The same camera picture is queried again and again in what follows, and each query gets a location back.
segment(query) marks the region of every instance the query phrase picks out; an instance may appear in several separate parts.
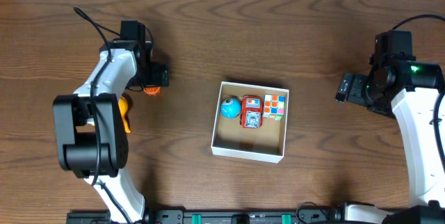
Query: wooden table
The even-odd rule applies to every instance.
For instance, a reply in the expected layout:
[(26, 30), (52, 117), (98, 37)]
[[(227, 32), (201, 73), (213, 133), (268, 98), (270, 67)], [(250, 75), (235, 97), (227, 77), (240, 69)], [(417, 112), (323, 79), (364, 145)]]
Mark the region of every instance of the wooden table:
[[(52, 101), (87, 79), (103, 44), (75, 5), (115, 30), (138, 19), (156, 38), (155, 59), (170, 64), (160, 96), (128, 92), (127, 167), (150, 206), (407, 206), (397, 122), (334, 96), (344, 72), (368, 73), (375, 35), (443, 15), (445, 0), (0, 0), (0, 223), (64, 223), (71, 209), (105, 208), (56, 158)], [(443, 24), (403, 29), (419, 61), (445, 66)], [(290, 90), (279, 164), (212, 155), (221, 81)]]

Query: green light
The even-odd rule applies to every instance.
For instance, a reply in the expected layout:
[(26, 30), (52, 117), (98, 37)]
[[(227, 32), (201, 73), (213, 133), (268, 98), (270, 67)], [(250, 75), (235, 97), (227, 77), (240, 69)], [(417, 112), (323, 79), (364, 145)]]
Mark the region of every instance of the green light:
[(411, 66), (411, 71), (412, 72), (417, 72), (417, 71), (419, 71), (420, 70), (420, 67), (417, 67), (417, 66)]

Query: colorful cube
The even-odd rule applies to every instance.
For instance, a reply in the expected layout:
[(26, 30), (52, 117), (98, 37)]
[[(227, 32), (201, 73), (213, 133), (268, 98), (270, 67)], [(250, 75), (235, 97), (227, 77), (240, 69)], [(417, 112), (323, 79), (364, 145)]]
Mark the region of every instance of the colorful cube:
[(284, 115), (285, 102), (284, 96), (265, 95), (263, 117), (281, 120)]

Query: green tape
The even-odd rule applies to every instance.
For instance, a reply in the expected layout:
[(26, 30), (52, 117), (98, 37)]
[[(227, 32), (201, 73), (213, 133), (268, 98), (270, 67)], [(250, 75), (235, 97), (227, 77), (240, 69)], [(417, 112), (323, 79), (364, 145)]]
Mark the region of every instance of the green tape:
[(283, 220), (283, 224), (291, 224), (292, 223), (292, 218), (290, 214), (283, 214), (281, 216), (281, 219)]
[(201, 224), (201, 215), (200, 214), (192, 214), (192, 224)]

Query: blue ball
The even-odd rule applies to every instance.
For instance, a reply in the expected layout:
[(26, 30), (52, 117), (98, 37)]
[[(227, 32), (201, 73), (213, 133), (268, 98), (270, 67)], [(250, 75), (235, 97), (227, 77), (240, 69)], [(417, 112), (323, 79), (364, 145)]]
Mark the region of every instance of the blue ball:
[(236, 118), (240, 112), (241, 104), (236, 98), (225, 99), (221, 103), (221, 114), (226, 118)]

